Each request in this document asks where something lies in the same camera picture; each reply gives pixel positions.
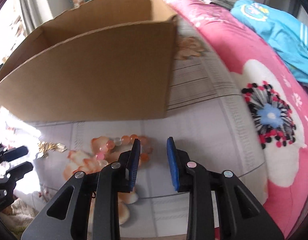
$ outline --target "blue and white striped fabric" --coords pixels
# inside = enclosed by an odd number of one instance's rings
[[[231,10],[281,57],[296,80],[308,84],[308,27],[287,12],[252,0],[239,0]]]

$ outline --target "silver rivet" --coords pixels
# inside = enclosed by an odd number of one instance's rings
[[[118,163],[118,162],[112,163],[112,164],[111,164],[111,167],[112,167],[113,169],[118,169],[119,167],[121,167],[121,163]]]
[[[196,162],[188,162],[187,167],[189,168],[195,168],[197,166]]]
[[[75,173],[74,176],[75,176],[75,178],[80,179],[84,176],[84,172],[78,171],[78,172]]]
[[[227,177],[227,178],[231,178],[231,177],[233,177],[233,172],[231,172],[231,171],[224,171],[224,176]]]

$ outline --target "white bead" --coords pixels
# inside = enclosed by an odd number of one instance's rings
[[[122,139],[119,137],[114,138],[113,141],[114,141],[115,146],[121,146],[122,144]]]

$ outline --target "gold jewelry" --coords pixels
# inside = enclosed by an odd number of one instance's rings
[[[48,143],[48,142],[39,142],[39,154],[37,158],[46,158],[48,157],[48,151],[59,151],[64,152],[67,150],[67,147],[60,143]]]

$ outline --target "cardboard box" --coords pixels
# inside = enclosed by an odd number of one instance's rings
[[[0,70],[0,104],[25,121],[166,113],[176,13],[162,0],[92,0],[35,29]]]

